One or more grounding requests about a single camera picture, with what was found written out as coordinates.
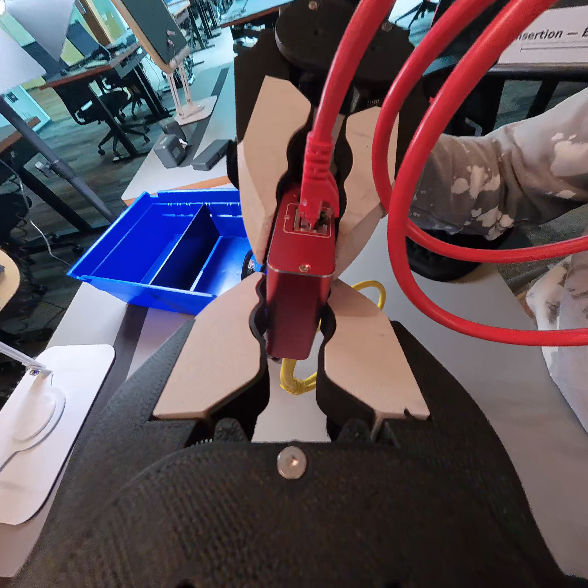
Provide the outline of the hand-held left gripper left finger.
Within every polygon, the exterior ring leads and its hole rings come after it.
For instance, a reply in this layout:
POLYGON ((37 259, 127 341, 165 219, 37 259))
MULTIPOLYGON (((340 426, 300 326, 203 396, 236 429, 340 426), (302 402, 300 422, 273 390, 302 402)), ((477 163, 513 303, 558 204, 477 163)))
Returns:
POLYGON ((217 297, 194 319, 152 416, 196 420, 214 430, 236 420, 253 437, 268 405, 265 275, 253 273, 217 297))

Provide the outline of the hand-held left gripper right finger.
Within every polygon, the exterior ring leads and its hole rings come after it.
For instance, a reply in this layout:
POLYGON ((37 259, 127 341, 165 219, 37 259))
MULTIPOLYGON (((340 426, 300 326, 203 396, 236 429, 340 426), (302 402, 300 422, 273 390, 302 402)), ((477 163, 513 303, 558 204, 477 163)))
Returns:
POLYGON ((334 282, 321 330, 316 401, 328 425, 359 419, 377 437, 386 420, 429 418, 391 321, 370 298, 334 282))

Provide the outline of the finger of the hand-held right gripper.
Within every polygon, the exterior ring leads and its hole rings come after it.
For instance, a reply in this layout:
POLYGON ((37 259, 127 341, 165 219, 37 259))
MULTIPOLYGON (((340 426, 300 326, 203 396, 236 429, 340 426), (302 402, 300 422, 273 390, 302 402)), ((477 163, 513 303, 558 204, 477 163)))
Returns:
POLYGON ((289 167, 288 145, 310 113, 311 103, 290 81, 266 76, 237 146, 240 207, 258 263, 268 250, 277 186, 289 167))
POLYGON ((343 182, 345 211, 336 238, 335 270, 337 279, 358 257, 380 220, 387 215, 380 202, 372 174, 371 151, 380 107, 371 107, 348 117, 345 138, 350 146, 352 165, 343 182))

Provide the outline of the red ethernet switch box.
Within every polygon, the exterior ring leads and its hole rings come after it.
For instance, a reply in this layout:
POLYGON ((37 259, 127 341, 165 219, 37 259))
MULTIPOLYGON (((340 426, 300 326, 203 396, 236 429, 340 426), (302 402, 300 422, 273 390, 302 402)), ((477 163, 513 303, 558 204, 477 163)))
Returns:
POLYGON ((336 267, 336 218, 328 203, 312 228, 299 213, 301 181, 285 188, 266 254, 266 351, 306 359, 336 267))

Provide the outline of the blue plastic bin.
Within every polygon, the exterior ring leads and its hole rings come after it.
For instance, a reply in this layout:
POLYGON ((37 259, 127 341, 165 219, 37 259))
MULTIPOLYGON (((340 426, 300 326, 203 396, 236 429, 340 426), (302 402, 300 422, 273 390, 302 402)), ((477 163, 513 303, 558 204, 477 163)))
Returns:
POLYGON ((259 267, 246 235, 239 190, 216 187, 143 193, 68 274, 129 304, 197 315, 236 286, 244 270, 259 267), (185 291, 150 285, 203 203, 220 237, 194 287, 185 291))

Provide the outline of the person's right forearm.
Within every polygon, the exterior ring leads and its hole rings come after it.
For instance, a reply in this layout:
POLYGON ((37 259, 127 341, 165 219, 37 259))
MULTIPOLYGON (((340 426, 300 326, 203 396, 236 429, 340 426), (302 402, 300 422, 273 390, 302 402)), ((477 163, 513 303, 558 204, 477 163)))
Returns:
POLYGON ((481 137, 442 134, 409 218, 422 230, 495 240, 587 203, 587 89, 481 137))

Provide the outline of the black flat device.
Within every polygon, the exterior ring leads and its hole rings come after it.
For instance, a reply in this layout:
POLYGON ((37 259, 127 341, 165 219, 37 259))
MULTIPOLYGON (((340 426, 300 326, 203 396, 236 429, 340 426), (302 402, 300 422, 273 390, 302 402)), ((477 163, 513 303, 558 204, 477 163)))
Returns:
POLYGON ((193 169, 195 171, 211 170, 226 155, 229 142, 227 139, 216 139, 212 141, 192 160, 193 169))

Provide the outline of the small dark grey device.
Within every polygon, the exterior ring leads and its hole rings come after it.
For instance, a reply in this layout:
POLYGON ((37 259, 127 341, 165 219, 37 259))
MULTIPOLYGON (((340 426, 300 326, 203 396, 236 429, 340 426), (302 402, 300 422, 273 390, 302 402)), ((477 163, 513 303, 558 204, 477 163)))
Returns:
POLYGON ((154 144, 152 151, 166 169, 177 168, 187 158, 187 147, 175 134, 163 134, 154 144))

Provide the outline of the black bin divider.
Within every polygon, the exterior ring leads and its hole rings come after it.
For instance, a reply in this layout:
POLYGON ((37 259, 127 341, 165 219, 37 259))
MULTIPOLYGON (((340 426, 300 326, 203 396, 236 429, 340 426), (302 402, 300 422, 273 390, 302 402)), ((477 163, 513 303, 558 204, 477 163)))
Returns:
POLYGON ((200 205, 186 230, 154 274, 150 285, 190 291, 220 237, 207 204, 200 205))

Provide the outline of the wooden document stand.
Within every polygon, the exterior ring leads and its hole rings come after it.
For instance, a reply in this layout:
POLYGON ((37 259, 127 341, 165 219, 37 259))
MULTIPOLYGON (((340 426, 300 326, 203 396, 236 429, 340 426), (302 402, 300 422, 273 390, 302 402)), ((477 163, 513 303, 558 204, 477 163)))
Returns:
POLYGON ((175 120, 180 126, 208 119, 217 96, 194 100, 187 82, 185 60, 191 56, 185 35, 164 1, 113 1, 152 61, 166 75, 175 120))

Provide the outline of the black office chair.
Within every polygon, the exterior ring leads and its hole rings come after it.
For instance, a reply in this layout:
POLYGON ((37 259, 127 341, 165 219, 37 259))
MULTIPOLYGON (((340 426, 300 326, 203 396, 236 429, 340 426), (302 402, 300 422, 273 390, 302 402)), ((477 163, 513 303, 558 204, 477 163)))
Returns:
POLYGON ((112 141, 115 156, 113 160, 120 160, 122 155, 118 151, 118 145, 122 142, 122 135, 136 135, 142 137, 145 143, 150 143, 149 126, 126 121, 123 110, 128 104, 128 98, 124 91, 115 90, 96 95, 88 85, 80 83, 69 84, 64 89, 57 89, 56 93, 78 125, 105 123, 109 127, 109 132, 97 145, 100 156, 105 155, 103 145, 112 141))

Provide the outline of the white document stand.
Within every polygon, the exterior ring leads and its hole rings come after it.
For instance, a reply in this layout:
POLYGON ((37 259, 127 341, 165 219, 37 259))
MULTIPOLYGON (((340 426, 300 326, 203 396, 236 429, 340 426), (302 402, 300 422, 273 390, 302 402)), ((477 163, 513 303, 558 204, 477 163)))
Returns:
POLYGON ((47 501, 115 361, 109 344, 66 345, 33 358, 1 343, 25 373, 1 409, 1 524, 18 526, 47 501))

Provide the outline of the grey metal pole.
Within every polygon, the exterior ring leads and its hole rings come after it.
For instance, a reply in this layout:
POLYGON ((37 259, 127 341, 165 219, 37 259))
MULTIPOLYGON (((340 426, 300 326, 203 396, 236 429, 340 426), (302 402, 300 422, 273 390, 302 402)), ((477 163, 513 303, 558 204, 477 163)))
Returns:
POLYGON ((1 114, 12 126, 30 143, 36 150, 41 153, 50 167, 57 175, 67 180, 92 206, 113 223, 116 215, 106 206, 101 198, 86 184, 86 182, 74 172, 74 170, 55 151, 53 151, 44 141, 34 132, 34 130, 24 121, 14 109, 6 103, 4 95, 1 95, 1 114))

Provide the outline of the white printed sign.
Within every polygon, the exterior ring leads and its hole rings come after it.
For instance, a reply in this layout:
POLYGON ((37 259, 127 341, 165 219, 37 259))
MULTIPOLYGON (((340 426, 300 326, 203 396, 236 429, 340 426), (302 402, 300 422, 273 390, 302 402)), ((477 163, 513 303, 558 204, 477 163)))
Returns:
POLYGON ((587 62, 587 5, 549 9, 498 59, 501 65, 587 62))

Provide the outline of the white angled panel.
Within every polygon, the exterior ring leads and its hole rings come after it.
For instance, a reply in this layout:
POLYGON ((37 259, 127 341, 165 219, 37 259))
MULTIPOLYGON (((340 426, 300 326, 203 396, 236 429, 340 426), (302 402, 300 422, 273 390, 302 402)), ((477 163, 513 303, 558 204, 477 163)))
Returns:
MULTIPOLYGON (((1 1, 1 15, 8 14, 34 41, 59 63, 75 1, 1 1)), ((1 94, 39 77, 44 68, 18 42, 1 32, 1 94)))

